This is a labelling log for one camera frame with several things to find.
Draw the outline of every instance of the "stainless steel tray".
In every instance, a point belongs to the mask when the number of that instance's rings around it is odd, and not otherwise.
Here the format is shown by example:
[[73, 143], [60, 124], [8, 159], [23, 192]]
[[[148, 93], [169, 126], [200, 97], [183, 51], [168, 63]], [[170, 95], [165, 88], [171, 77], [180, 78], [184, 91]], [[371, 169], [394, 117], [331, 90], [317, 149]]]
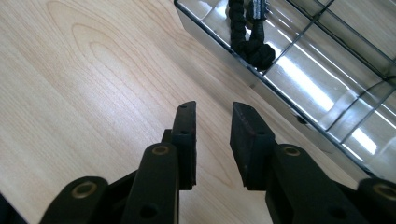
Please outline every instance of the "stainless steel tray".
[[230, 48], [228, 0], [175, 5], [192, 36], [352, 177], [374, 174], [396, 182], [396, 4], [270, 3], [265, 42], [275, 49], [276, 60], [264, 72]]

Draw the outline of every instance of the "black cable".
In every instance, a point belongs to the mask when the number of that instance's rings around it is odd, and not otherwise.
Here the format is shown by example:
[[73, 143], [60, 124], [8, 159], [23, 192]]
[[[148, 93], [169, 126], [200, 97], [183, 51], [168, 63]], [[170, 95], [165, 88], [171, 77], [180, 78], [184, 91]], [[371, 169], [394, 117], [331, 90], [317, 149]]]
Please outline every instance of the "black cable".
[[[228, 4], [231, 20], [231, 48], [259, 70], [269, 68], [275, 59], [275, 51], [268, 44], [263, 43], [263, 22], [269, 11], [267, 1], [251, 0], [247, 5], [246, 19], [244, 0], [229, 0]], [[245, 39], [247, 21], [253, 25], [249, 41]]]

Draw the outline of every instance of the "light wood grain surface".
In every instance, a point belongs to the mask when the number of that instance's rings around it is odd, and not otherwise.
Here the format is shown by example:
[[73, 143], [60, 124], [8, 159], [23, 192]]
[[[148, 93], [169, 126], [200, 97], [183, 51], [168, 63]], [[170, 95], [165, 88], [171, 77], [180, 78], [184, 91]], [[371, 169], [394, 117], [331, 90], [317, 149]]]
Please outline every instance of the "light wood grain surface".
[[264, 194], [242, 187], [233, 160], [233, 101], [356, 185], [189, 36], [172, 1], [2, 0], [0, 41], [0, 191], [31, 223], [70, 181], [134, 171], [191, 100], [197, 186], [180, 194], [181, 223], [271, 223]]

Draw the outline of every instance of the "screw hole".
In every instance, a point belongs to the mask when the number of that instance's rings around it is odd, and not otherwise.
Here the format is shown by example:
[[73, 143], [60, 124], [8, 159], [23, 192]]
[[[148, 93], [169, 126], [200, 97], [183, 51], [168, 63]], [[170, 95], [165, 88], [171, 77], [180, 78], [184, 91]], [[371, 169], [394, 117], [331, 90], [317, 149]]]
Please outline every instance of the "screw hole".
[[301, 118], [300, 116], [296, 116], [296, 118], [297, 118], [297, 121], [298, 121], [299, 123], [301, 123], [301, 124], [308, 124], [308, 122], [306, 122], [306, 120], [303, 119], [303, 118]]
[[84, 183], [81, 183], [73, 188], [72, 196], [76, 199], [83, 199], [95, 193], [96, 189], [97, 185], [95, 183], [91, 181], [85, 181]]
[[289, 155], [289, 156], [300, 156], [300, 151], [297, 148], [285, 147], [285, 148], [283, 148], [283, 150], [286, 153], [286, 155]]
[[382, 183], [374, 185], [373, 188], [374, 191], [382, 197], [391, 201], [396, 201], [396, 189]]
[[145, 204], [140, 209], [140, 216], [142, 218], [153, 218], [158, 215], [158, 208], [155, 204]]
[[330, 215], [332, 215], [332, 217], [335, 217], [337, 219], [346, 219], [347, 218], [347, 213], [344, 211], [344, 209], [339, 208], [339, 207], [330, 207], [329, 213], [330, 213]]
[[168, 152], [169, 147], [155, 147], [154, 149], [152, 149], [152, 153], [159, 156], [167, 154]]

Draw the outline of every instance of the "black plastic linkage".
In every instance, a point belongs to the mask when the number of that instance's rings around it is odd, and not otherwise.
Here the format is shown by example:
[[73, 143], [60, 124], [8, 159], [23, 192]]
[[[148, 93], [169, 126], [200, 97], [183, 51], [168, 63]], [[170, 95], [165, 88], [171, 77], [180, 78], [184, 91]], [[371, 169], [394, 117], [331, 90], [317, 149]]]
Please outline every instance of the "black plastic linkage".
[[177, 223], [177, 149], [159, 143], [145, 150], [120, 223]]
[[330, 180], [302, 148], [278, 145], [249, 105], [233, 104], [231, 147], [244, 186], [266, 190], [274, 223], [396, 223], [394, 183], [364, 179], [354, 190]]
[[140, 167], [111, 185], [96, 176], [68, 184], [41, 223], [178, 223], [178, 191], [196, 184], [196, 103], [148, 147]]
[[107, 182], [85, 176], [68, 184], [55, 198], [41, 223], [98, 223], [105, 219]]
[[[273, 176], [269, 182], [275, 182], [270, 184], [265, 201], [273, 219], [290, 217], [289, 223], [305, 224], [367, 223], [302, 148], [286, 144], [275, 147], [271, 166]], [[291, 208], [292, 212], [287, 214], [283, 208]]]
[[244, 186], [265, 190], [275, 135], [255, 108], [233, 103], [231, 149]]
[[171, 132], [178, 153], [180, 189], [190, 190], [196, 184], [196, 141], [196, 103], [191, 101], [177, 108]]

